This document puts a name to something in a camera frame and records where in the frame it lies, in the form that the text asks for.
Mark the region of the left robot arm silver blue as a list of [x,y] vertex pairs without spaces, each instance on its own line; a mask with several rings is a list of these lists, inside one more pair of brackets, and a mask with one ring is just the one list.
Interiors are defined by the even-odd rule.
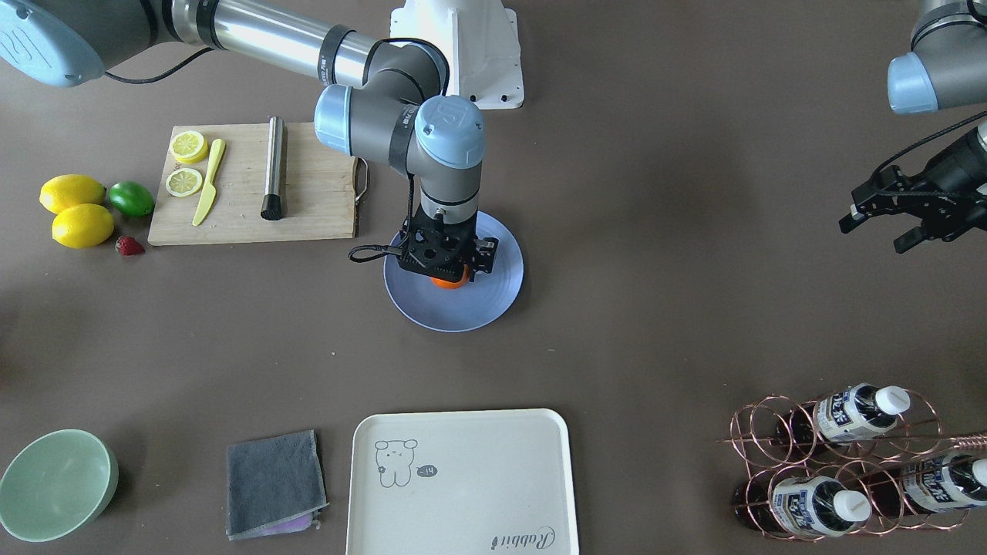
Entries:
[[[924,1],[909,52],[889,63],[888,102],[898,115],[919,115],[986,99],[986,7],[983,1]],[[881,215],[917,217],[916,227],[893,242],[903,254],[927,241],[951,242],[986,225],[985,115],[958,123],[965,129],[919,173],[906,175],[891,156],[852,193],[845,234]]]

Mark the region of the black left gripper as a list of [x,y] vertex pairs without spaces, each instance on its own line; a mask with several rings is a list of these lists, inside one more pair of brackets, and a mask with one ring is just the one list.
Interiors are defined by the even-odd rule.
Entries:
[[885,164],[853,190],[851,210],[840,218],[843,234],[867,219],[908,214],[919,224],[893,241],[903,254],[927,241],[953,241],[986,225],[985,129],[976,127],[935,154],[920,173],[907,176]]

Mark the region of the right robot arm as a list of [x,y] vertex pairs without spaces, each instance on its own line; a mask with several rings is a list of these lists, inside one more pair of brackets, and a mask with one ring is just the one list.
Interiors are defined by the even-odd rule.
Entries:
[[447,94],[449,63],[432,43],[375,39],[262,1],[4,1],[1,21],[3,59],[51,86],[98,79],[163,42],[318,79],[318,141],[419,183],[398,245],[377,256],[445,281],[494,269],[498,239],[477,233],[483,115]]

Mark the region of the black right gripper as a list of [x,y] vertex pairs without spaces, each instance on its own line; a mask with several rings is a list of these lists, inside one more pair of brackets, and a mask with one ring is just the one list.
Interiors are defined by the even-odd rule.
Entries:
[[477,235],[478,214],[448,224],[443,214],[430,217],[417,208],[397,247],[399,268],[437,280],[473,280],[491,273],[498,239]]

